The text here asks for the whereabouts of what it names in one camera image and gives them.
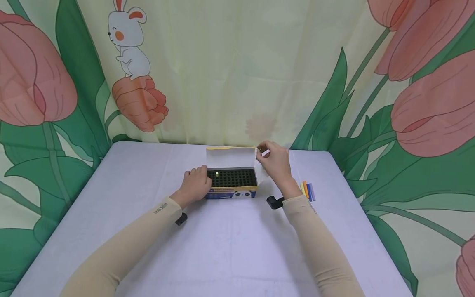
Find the box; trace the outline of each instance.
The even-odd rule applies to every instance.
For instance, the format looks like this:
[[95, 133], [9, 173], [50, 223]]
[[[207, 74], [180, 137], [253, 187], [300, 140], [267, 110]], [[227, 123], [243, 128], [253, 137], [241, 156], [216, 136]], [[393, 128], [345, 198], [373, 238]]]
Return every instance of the box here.
[[253, 146], [208, 147], [206, 165], [212, 180], [206, 199], [254, 198], [259, 184], [268, 177]]

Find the panda image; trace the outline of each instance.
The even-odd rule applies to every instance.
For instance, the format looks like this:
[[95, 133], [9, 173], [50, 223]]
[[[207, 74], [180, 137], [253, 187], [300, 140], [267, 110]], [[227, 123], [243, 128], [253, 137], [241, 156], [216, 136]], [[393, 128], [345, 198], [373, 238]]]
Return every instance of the panda image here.
[[237, 191], [234, 192], [233, 197], [231, 198], [251, 198], [251, 191]]

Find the black foam insert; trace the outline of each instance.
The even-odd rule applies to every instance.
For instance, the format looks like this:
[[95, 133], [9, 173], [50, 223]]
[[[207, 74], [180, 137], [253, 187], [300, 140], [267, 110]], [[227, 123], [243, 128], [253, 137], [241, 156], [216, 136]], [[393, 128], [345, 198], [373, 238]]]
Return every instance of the black foam insert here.
[[252, 168], [208, 169], [208, 177], [211, 178], [212, 188], [257, 186], [256, 173]]

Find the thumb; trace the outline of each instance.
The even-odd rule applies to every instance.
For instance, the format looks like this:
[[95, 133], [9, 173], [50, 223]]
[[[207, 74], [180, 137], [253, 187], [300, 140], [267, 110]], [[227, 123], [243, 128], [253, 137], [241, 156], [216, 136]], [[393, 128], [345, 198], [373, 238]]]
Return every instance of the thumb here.
[[262, 165], [264, 165], [264, 163], [267, 161], [267, 159], [262, 156], [261, 151], [260, 151], [259, 149], [257, 150], [256, 159], [257, 159], [257, 160], [259, 161], [259, 163], [261, 163]]

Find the wrist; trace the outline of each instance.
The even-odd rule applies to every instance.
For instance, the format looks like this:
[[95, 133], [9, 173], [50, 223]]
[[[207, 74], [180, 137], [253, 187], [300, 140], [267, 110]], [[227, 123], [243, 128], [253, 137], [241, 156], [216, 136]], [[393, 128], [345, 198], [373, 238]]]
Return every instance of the wrist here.
[[302, 195], [302, 190], [293, 177], [276, 184], [285, 200]]
[[183, 191], [181, 190], [177, 190], [175, 193], [173, 193], [172, 195], [170, 195], [170, 199], [172, 199], [173, 201], [175, 201], [180, 207], [181, 209], [183, 210], [185, 207], [188, 206], [189, 204], [189, 201], [191, 201], [190, 198], [188, 198], [187, 194], [185, 194]]

